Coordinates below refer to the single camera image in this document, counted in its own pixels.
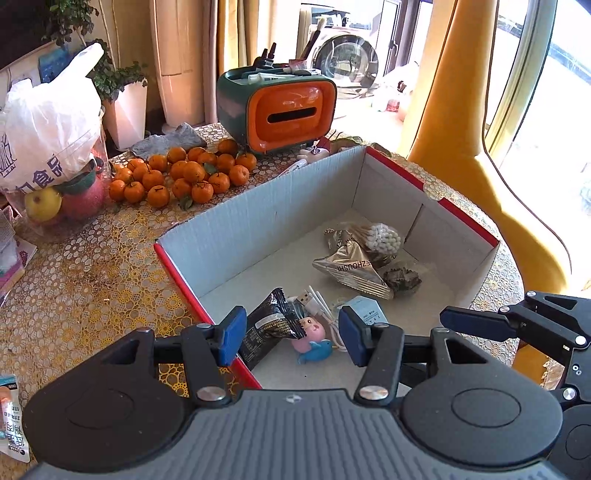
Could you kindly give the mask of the grey cloth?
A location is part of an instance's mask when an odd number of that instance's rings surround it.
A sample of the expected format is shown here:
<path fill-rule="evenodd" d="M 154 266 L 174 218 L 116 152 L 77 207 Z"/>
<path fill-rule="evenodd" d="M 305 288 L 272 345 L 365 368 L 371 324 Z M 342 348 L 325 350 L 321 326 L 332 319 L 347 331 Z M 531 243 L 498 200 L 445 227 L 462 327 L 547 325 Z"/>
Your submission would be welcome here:
<path fill-rule="evenodd" d="M 189 124 L 183 123 L 172 131 L 161 135 L 150 135 L 132 145 L 129 150 L 144 160 L 152 155 L 165 155 L 173 147 L 181 147 L 189 151 L 193 147 L 205 147 L 207 143 Z"/>

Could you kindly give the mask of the lip balm blister pack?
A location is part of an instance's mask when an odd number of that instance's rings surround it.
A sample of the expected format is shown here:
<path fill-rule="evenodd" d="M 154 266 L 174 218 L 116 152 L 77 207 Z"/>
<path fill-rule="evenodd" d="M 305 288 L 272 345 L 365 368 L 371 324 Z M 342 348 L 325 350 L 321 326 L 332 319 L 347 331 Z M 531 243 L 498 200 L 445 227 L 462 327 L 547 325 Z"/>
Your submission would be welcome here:
<path fill-rule="evenodd" d="M 29 444 L 22 427 L 19 387 L 14 375 L 0 379 L 1 453 L 22 463 L 30 462 Z"/>

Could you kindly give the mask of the potted green plant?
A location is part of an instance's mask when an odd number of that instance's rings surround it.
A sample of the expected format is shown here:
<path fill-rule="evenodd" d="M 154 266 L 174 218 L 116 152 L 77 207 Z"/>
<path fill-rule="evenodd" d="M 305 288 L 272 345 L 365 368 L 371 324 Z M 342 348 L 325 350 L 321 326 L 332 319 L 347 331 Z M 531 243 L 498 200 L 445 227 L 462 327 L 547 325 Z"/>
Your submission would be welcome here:
<path fill-rule="evenodd" d="M 51 1 L 46 37 L 58 46 L 73 38 L 87 46 L 91 41 L 86 36 L 93 32 L 95 19 L 105 19 L 100 1 Z M 144 66 L 138 62 L 125 67 L 117 65 L 110 37 L 96 38 L 92 43 L 100 45 L 103 54 L 89 78 L 102 101 L 104 126 L 115 148 L 125 151 L 145 134 L 148 81 Z"/>

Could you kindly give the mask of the green patterned cloth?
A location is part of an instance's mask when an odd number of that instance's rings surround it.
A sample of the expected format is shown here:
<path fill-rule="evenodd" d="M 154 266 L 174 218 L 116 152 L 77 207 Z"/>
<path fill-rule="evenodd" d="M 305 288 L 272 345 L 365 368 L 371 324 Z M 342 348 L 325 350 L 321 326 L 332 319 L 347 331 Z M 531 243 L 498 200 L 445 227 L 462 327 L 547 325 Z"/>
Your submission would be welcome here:
<path fill-rule="evenodd" d="M 366 146 L 373 148 L 374 150 L 380 152 L 388 158 L 391 158 L 391 156 L 393 156 L 390 150 L 386 149 L 377 142 L 367 142 L 363 140 L 363 138 L 360 136 L 346 135 L 344 132 L 338 131 L 331 131 L 327 136 L 319 139 L 317 146 L 318 148 L 324 148 L 325 150 L 329 150 L 329 152 L 331 152 L 332 154 L 356 146 Z"/>

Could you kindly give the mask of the blue white small box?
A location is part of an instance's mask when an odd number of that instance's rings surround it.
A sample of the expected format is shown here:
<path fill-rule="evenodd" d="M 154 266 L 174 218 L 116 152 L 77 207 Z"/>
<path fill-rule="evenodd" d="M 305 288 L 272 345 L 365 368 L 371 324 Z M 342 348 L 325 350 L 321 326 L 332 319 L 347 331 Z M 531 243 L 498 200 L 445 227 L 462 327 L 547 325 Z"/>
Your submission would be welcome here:
<path fill-rule="evenodd" d="M 358 295 L 337 306 L 338 325 L 341 325 L 341 311 L 345 307 L 351 308 L 367 325 L 388 323 L 388 319 L 377 300 Z"/>

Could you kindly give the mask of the pink pig toy figure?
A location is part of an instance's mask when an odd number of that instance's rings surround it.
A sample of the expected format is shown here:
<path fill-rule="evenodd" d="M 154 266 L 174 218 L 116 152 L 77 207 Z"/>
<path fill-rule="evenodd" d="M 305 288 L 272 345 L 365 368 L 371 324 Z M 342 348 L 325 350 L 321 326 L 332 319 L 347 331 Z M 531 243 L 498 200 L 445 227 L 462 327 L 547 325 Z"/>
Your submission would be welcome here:
<path fill-rule="evenodd" d="M 332 355 L 332 341 L 325 337 L 322 323 L 312 317 L 300 320 L 304 329 L 304 337 L 290 341 L 291 347 L 297 352 L 297 364 L 304 365 L 328 359 Z"/>

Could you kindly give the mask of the silver foil snack bag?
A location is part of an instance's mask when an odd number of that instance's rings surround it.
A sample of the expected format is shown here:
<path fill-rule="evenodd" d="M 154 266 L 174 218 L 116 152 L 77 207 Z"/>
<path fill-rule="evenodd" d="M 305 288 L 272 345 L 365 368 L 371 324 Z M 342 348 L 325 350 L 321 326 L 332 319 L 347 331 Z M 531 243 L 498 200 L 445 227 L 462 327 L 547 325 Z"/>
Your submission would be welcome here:
<path fill-rule="evenodd" d="M 348 231 L 329 228 L 324 232 L 329 255 L 315 259 L 312 266 L 339 284 L 363 295 L 391 300 L 394 293 L 377 272 L 370 256 Z"/>

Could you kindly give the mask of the yellow apple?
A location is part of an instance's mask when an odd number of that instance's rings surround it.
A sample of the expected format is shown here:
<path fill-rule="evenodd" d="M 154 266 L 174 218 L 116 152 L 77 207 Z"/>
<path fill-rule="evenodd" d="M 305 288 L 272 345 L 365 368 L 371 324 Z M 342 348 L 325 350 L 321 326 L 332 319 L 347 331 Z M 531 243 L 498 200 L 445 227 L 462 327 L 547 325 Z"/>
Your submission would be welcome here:
<path fill-rule="evenodd" d="M 24 197 L 28 217 L 38 223 L 53 219 L 59 213 L 61 204 L 62 196 L 53 187 L 27 193 Z"/>

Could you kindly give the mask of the red apple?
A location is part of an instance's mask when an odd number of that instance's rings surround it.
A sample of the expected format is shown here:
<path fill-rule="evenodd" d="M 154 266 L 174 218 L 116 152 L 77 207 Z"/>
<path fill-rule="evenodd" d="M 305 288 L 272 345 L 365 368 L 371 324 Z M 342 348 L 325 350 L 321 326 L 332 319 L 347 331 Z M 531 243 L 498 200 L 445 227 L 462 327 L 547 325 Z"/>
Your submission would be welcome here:
<path fill-rule="evenodd" d="M 104 201 L 104 182 L 97 177 L 85 191 L 78 194 L 64 194 L 61 210 L 68 219 L 83 221 L 96 216 L 102 209 Z"/>

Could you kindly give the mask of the dark tea packet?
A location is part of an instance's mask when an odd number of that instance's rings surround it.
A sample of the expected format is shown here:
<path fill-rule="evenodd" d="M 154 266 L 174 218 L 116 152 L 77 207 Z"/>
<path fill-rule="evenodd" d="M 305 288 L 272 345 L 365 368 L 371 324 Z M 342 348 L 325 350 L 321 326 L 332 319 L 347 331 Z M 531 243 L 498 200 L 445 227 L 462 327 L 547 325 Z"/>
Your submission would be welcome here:
<path fill-rule="evenodd" d="M 409 268 L 404 262 L 391 264 L 382 274 L 382 278 L 393 291 L 394 296 L 412 295 L 422 285 L 419 273 Z"/>

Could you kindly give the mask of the pile of mandarins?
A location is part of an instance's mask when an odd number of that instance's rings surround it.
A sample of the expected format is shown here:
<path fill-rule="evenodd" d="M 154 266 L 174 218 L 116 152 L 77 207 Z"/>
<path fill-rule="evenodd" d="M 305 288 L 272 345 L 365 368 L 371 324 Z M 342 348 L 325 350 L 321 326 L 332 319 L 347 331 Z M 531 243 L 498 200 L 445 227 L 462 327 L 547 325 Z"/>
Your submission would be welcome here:
<path fill-rule="evenodd" d="M 214 151 L 173 146 L 164 154 L 135 155 L 116 163 L 108 194 L 116 203 L 145 201 L 154 209 L 176 200 L 186 210 L 246 186 L 256 167 L 256 156 L 239 149 L 231 138 L 219 141 Z"/>

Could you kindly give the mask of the red cardboard box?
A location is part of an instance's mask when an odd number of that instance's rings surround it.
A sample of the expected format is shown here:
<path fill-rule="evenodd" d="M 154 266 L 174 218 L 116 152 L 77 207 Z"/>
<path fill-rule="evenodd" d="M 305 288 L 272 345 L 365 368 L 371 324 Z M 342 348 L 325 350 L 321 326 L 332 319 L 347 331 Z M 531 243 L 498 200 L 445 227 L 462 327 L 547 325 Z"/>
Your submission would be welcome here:
<path fill-rule="evenodd" d="M 475 299 L 498 239 L 369 147 L 329 156 L 228 199 L 160 236 L 155 251 L 198 320 L 252 312 L 279 289 L 339 343 L 339 309 L 428 335 Z"/>

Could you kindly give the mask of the orange giraffe-shaped chair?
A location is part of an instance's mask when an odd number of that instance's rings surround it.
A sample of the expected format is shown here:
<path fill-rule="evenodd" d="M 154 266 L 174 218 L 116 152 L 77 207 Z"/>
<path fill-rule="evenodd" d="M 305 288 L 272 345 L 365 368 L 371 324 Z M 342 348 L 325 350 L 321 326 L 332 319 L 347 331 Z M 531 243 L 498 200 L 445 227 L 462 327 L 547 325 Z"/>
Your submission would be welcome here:
<path fill-rule="evenodd" d="M 566 246 L 514 193 L 485 145 L 498 4 L 436 1 L 400 152 L 498 227 L 526 290 L 567 291 Z"/>

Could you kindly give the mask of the bag of white balls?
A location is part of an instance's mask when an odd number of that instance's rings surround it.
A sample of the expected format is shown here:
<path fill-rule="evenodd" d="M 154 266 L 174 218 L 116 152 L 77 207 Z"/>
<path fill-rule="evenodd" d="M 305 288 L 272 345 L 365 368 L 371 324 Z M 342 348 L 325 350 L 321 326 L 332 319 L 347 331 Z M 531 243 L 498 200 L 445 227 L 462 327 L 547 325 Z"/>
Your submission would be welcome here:
<path fill-rule="evenodd" d="M 393 227 L 374 223 L 365 228 L 365 245 L 372 252 L 396 256 L 403 243 L 403 238 Z"/>

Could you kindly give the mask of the orange green tissue box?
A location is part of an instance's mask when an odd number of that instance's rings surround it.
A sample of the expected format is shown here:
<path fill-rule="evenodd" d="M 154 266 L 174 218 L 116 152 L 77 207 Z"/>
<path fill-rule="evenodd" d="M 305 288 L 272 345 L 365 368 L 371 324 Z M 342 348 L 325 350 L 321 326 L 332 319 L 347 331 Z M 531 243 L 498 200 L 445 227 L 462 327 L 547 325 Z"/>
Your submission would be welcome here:
<path fill-rule="evenodd" d="M 218 78 L 218 122 L 238 145 L 256 154 L 325 136 L 337 104 L 335 82 L 307 70 L 231 69 Z"/>

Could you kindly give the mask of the black snack packet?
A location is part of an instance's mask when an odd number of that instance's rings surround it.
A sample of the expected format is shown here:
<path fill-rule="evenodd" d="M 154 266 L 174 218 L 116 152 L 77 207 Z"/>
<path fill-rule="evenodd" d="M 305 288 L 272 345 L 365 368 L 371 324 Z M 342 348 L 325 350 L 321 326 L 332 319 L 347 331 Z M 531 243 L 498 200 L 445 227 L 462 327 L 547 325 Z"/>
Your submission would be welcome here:
<path fill-rule="evenodd" d="M 245 366 L 252 370 L 283 339 L 304 338 L 294 304 L 287 300 L 283 288 L 276 288 L 255 310 L 247 315 L 245 337 L 238 354 Z"/>

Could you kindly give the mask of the white plastic bag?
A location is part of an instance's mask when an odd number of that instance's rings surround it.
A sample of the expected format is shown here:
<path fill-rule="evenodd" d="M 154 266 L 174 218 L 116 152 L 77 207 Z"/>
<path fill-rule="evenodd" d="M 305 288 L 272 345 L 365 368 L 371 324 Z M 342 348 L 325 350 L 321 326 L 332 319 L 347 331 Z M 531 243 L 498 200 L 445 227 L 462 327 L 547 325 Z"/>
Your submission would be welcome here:
<path fill-rule="evenodd" d="M 13 85 L 1 111 L 1 189 L 27 194 L 74 178 L 90 161 L 102 103 L 88 77 L 104 55 L 93 43 L 50 83 Z"/>

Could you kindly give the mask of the white front-load washing machine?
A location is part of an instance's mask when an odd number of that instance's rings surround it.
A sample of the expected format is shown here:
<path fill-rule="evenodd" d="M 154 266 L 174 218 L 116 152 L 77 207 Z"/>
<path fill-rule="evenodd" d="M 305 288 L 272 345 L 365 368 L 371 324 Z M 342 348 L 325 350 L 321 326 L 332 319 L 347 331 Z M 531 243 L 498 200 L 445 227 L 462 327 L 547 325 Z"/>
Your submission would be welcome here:
<path fill-rule="evenodd" d="M 370 89 L 394 69 L 402 1 L 304 1 L 297 53 L 341 88 Z"/>

